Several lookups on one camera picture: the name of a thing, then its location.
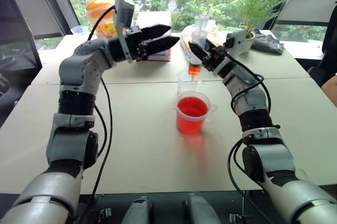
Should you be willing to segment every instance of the plastic measuring cup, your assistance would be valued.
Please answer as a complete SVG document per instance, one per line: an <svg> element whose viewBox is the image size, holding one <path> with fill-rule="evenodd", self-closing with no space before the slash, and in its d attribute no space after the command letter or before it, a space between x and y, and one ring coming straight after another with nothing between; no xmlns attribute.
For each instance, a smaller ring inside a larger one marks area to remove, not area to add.
<svg viewBox="0 0 337 224"><path fill-rule="evenodd" d="M77 25L77 26L71 28L70 30L72 31L73 34L76 34L76 35L89 34L89 27L87 27L85 25Z"/></svg>
<svg viewBox="0 0 337 224"><path fill-rule="evenodd" d="M211 110L210 100L198 91L186 91L178 97L177 128L182 133L199 133Z"/></svg>
<svg viewBox="0 0 337 224"><path fill-rule="evenodd" d="M202 81L196 76L192 81L192 76L189 75L187 69L184 69L178 74L178 95L185 91L198 91Z"/></svg>

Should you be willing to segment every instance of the plant pot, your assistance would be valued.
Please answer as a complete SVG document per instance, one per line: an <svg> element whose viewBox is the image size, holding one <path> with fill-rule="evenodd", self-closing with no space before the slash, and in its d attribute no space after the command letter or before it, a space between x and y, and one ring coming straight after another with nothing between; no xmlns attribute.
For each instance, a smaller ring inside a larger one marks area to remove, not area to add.
<svg viewBox="0 0 337 224"><path fill-rule="evenodd" d="M253 37L251 38L246 38L244 40L244 44L243 44L243 50L242 50L242 53L241 54L246 54L249 52L249 50L251 49L253 43L254 43L254 39L255 39L255 33L253 33Z"/></svg>

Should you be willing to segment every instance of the red liquid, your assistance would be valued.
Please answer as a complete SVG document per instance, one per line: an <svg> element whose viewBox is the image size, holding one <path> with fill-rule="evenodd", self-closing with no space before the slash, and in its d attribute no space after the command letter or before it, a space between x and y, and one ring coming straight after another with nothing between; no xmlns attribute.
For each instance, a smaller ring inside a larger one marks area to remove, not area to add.
<svg viewBox="0 0 337 224"><path fill-rule="evenodd" d="M208 107L204 101L193 96L183 98L178 103L178 108L186 115L191 117L200 117L207 113ZM177 113L177 127L182 133L198 133L204 123L204 120L189 121Z"/></svg>

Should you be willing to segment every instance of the white table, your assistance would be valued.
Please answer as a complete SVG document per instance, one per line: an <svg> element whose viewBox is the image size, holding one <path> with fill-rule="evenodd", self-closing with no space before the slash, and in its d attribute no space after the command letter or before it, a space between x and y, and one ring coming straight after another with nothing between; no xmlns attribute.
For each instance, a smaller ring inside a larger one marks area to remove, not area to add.
<svg viewBox="0 0 337 224"><path fill-rule="evenodd" d="M316 184L337 183L337 109L310 78L265 84L272 97L273 122L281 125L297 175ZM181 135L175 125L177 83L107 87L114 114L113 144L97 193L234 190L226 162L241 128L221 82L203 83L201 90L218 110L202 134L190 137ZM21 193L47 168L45 149L58 92L57 85L31 85L0 129L0 193ZM108 118L102 89L96 103ZM98 118L94 131L101 144ZM101 161L85 171L81 193L91 193ZM242 189L258 188L233 170Z"/></svg>
<svg viewBox="0 0 337 224"><path fill-rule="evenodd" d="M281 41L284 47L297 59L321 60L323 58L322 42Z"/></svg>
<svg viewBox="0 0 337 224"><path fill-rule="evenodd" d="M59 84L58 67L60 62L71 56L75 48L85 41L85 36L66 35L55 50L55 59L47 63L32 84ZM265 79L309 77L300 64L285 49L282 55L272 55L250 50L247 55L240 55L239 61L252 71L262 74ZM179 71L186 69L188 62L178 42L171 49L170 62L119 63L116 68L103 74L106 83L149 83L177 82ZM219 80L206 69L201 71L202 81Z"/></svg>
<svg viewBox="0 0 337 224"><path fill-rule="evenodd" d="M39 50L38 55L42 66L45 66L48 62L55 60L56 54L55 49Z"/></svg>

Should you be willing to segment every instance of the black cable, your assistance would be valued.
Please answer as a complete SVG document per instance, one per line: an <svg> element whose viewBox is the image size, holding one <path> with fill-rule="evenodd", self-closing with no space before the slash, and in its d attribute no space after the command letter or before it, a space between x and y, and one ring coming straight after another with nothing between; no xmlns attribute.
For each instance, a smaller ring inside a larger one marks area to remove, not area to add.
<svg viewBox="0 0 337 224"><path fill-rule="evenodd" d="M99 150L98 154L97 154L97 158L100 157L100 155L102 154L104 148L105 148L105 145L106 145L106 138L107 138L107 130L106 130L106 125L105 125L105 121L104 121L104 118L101 114L101 112L99 111L98 107L95 105L95 110L98 114L98 116L100 117L101 119L101 122L103 124L103 129L104 129L104 141L103 141L103 145L101 147L101 149Z"/></svg>
<svg viewBox="0 0 337 224"><path fill-rule="evenodd" d="M94 35L94 32L98 26L98 24L101 22L101 20L110 12L112 11L113 9L116 9L115 6L111 6L109 9L107 9L103 14L102 16L99 17L99 19L97 20L96 24L94 25L93 29L91 30L90 34L89 34L89 37L88 37L88 41L91 40L91 38L93 37Z"/></svg>
<svg viewBox="0 0 337 224"><path fill-rule="evenodd" d="M240 164L237 162L236 160L236 154L237 154L237 151L239 150L240 146L242 144L242 141L240 141L240 144L237 146L237 148L234 150L234 156L233 156L233 159L234 159L234 163L236 164L236 166L243 172L244 172L244 169L240 166Z"/></svg>
<svg viewBox="0 0 337 224"><path fill-rule="evenodd" d="M248 88L245 88L244 90L238 92L237 94L235 94L233 97L232 97L232 101L231 101L231 108L233 110L233 112L235 113L235 107L234 107L234 103L235 103L235 100L237 99L238 96L242 95L243 93L255 88L256 86L258 86L259 84L261 84L264 80L264 77L262 75L259 75L259 74L256 74L260 79L259 81L257 81L256 83L254 83L253 85L249 86Z"/></svg>
<svg viewBox="0 0 337 224"><path fill-rule="evenodd" d="M233 154L233 151L239 149L240 145L242 144L242 139L240 139L230 150L230 153L228 155L228 160L227 160L227 169L228 169L228 174L230 176L230 179L232 181L232 184L236 188L236 190L252 205L252 207L265 219L265 221L268 224L273 224L271 220L258 208L258 206L246 195L243 193L243 191L239 188L239 186L236 184L233 175L232 175L232 170L231 170L231 157Z"/></svg>
<svg viewBox="0 0 337 224"><path fill-rule="evenodd" d="M98 184L100 183L100 179L101 179L101 176L102 176L102 172L103 172L103 169L104 169L104 165L105 165L105 162L106 162L106 159L109 155L109 152L110 152L110 147L111 147L111 143L112 143L112 131L113 131L113 121L112 121L112 109L111 109L111 101L110 101L110 95L109 95L109 92L107 91L107 88L106 88L106 85L103 81L103 79L101 79L102 81L102 84L103 84L103 87L104 87L104 90L106 92L106 95L107 95L107 100L108 100L108 105L109 105L109 114L110 114L110 135L109 135L109 142L108 142L108 145L107 145L107 149L106 149L106 153L105 153L105 156L104 156L104 159L103 159L103 162L102 162L102 165L101 165L101 168L100 168L100 171L98 173L98 176L97 176L97 179L96 179L96 182L95 182L95 186L94 186L94 189L93 189L93 192L91 193L91 196L89 198L89 201L80 217L80 220L78 221L78 223L82 223L83 220L84 220L84 217L86 216L88 210L89 210L89 207L92 203L92 201L94 200L94 197L95 197L95 194L96 194L96 190L97 190L97 187L98 187Z"/></svg>
<svg viewBox="0 0 337 224"><path fill-rule="evenodd" d="M254 72L252 72L248 67L246 67L244 64L242 64L241 62L239 62L238 60L234 59L232 56L230 56L229 54L226 55L231 61L235 62L237 65L243 67L248 73L250 73L256 80L260 81L260 78L258 77L257 74L255 74ZM263 82L260 83L260 85L262 86L262 88L264 89L264 92L267 96L268 99L268 111L270 113L271 108L272 108L272 101L270 98L270 94L269 91L267 89L267 87L264 85Z"/></svg>
<svg viewBox="0 0 337 224"><path fill-rule="evenodd" d="M102 16L99 17L99 19L97 20L96 24L94 25L93 29L91 30L90 32L90 35L88 37L88 41L91 40L94 32L95 32L95 29L97 28L98 24L100 23L100 21L111 11L115 9L115 6L111 6L109 9L107 9L103 14ZM104 90L105 90L105 93L106 93L106 96L107 96L107 101L108 101L108 108L109 108L109 115L110 115L110 135L109 135L109 142L108 142L108 145L107 145L107 149L106 149L106 153L105 153L105 156L104 156L104 159L103 159L103 162L101 164L101 167L100 167L100 171L98 173L98 176L97 176L97 179L96 179L96 182L95 182L95 186L94 186L94 189L93 189L93 192L91 193L90 195L90 198L89 198L89 201L78 221L78 224L81 224L84 220L84 217L86 216L86 214L88 213L89 211L89 208L90 208L90 205L91 203L93 202L94 200L94 197L95 197L95 194L96 194L96 190L97 190L97 187L98 187L98 184L100 183L100 179L101 179L101 176L102 176L102 172L103 172L103 169L104 169L104 166L105 166L105 162L106 162L106 159L109 155L109 152L110 152L110 148L111 148L111 143L112 143L112 132L113 132L113 118L112 118L112 108L111 108L111 101L110 101L110 95L109 95L109 92L106 88L106 85L103 81L103 78L101 78L101 82L103 84L103 87L104 87ZM103 123L103 117L101 115L101 113L98 112L98 109L96 109L97 113L98 113L98 116L100 116L101 120L102 120L102 123ZM105 127L105 130L104 130L104 133L105 133L105 136L104 136L104 139L106 139L106 136L107 136L107 133L106 133L106 127ZM100 153L101 154L104 150L104 147L105 147L105 144L106 144L106 140L104 141L103 143L103 146L102 148L100 149Z"/></svg>

